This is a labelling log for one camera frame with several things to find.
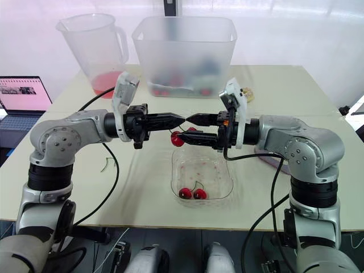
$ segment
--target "white tabletop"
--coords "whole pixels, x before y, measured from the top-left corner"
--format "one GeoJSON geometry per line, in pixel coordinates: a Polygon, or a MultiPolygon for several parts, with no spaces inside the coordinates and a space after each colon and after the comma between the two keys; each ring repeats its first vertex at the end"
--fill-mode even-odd
{"type": "MultiPolygon", "coordinates": [[[[239,73],[244,69],[247,67],[232,69],[242,86],[239,73]]],[[[360,139],[303,68],[263,65],[249,67],[249,70],[254,79],[255,94],[255,100],[249,106],[254,107],[256,115],[294,115],[310,126],[333,130],[342,138],[346,151],[339,163],[341,227],[343,230],[363,230],[364,218],[360,215],[364,207],[361,163],[364,145],[360,139]]],[[[129,67],[128,71],[140,75],[137,66],[129,67]]],[[[64,118],[93,96],[86,78],[80,73],[41,120],[64,118]]],[[[143,102],[148,103],[150,113],[173,112],[183,116],[192,114],[186,109],[192,109],[194,113],[217,113],[224,109],[219,100],[153,97],[142,80],[133,104],[143,102]]],[[[110,100],[98,100],[90,107],[99,108],[111,110],[110,100]]],[[[135,151],[132,143],[118,139],[110,143],[110,148],[121,166],[119,183],[105,205],[84,224],[247,230],[270,207],[270,186],[275,170],[260,159],[230,162],[229,170],[234,177],[231,195],[218,204],[191,208],[181,204],[171,191],[171,154],[177,148],[171,145],[168,131],[152,132],[142,150],[135,151]]],[[[16,219],[32,151],[27,135],[0,169],[2,219],[16,219]]],[[[231,155],[250,154],[253,147],[244,146],[240,151],[231,149],[229,152],[231,155]]],[[[115,178],[113,164],[100,172],[109,156],[99,144],[86,146],[76,155],[72,176],[74,188],[70,197],[77,204],[75,220],[93,210],[111,188],[115,178]]],[[[276,184],[276,200],[289,189],[289,176],[281,173],[276,184]]],[[[279,229],[283,228],[283,210],[288,207],[286,201],[277,209],[279,229]]],[[[271,217],[266,217],[257,229],[271,230],[271,217]]]]}

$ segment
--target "laptop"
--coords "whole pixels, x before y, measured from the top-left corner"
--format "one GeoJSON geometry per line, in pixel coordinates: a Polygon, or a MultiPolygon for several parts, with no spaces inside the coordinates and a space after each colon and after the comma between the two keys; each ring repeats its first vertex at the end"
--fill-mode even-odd
{"type": "Polygon", "coordinates": [[[52,104],[38,76],[0,76],[0,147],[15,148],[52,104]]]}

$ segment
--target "white wall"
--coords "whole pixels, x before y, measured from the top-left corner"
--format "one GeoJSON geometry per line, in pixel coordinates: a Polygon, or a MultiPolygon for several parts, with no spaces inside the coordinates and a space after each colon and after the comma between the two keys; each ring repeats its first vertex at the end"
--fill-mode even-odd
{"type": "Polygon", "coordinates": [[[84,13],[114,15],[135,64],[131,33],[143,18],[164,15],[164,8],[160,0],[0,0],[0,75],[40,76],[54,100],[80,69],[56,23],[84,13]]]}
{"type": "MultiPolygon", "coordinates": [[[[233,64],[303,65],[337,105],[364,94],[364,1],[180,0],[183,15],[226,16],[238,31],[233,64]]],[[[79,67],[54,26],[76,14],[113,14],[128,35],[163,0],[0,0],[0,75],[39,75],[54,99],[79,67]]]]}

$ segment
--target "laptop screen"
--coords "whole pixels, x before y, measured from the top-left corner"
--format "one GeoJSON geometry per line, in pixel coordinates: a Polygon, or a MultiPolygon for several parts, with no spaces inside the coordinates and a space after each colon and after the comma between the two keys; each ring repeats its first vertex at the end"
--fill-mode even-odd
{"type": "Polygon", "coordinates": [[[46,111],[52,104],[39,77],[0,77],[0,100],[7,111],[46,111]]]}

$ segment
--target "fruit in bin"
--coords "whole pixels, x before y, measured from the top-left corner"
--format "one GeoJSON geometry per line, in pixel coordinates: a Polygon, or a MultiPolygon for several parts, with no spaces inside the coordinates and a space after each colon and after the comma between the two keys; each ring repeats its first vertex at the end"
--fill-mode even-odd
{"type": "Polygon", "coordinates": [[[180,189],[178,196],[182,199],[191,199],[192,198],[192,192],[189,188],[182,188],[180,189]]]}
{"type": "Polygon", "coordinates": [[[207,194],[203,189],[197,189],[193,193],[193,198],[194,199],[206,199],[207,194]]]}
{"type": "Polygon", "coordinates": [[[163,90],[162,92],[160,92],[160,94],[161,94],[162,96],[167,97],[167,96],[169,96],[169,91],[167,91],[167,90],[163,90]]]}
{"type": "Polygon", "coordinates": [[[210,89],[208,89],[208,88],[203,88],[203,89],[201,89],[201,95],[203,95],[203,96],[209,96],[209,95],[211,95],[211,90],[210,89]]]}
{"type": "Polygon", "coordinates": [[[174,131],[171,134],[171,142],[174,146],[181,147],[184,144],[184,141],[178,137],[180,133],[179,131],[174,131]]]}

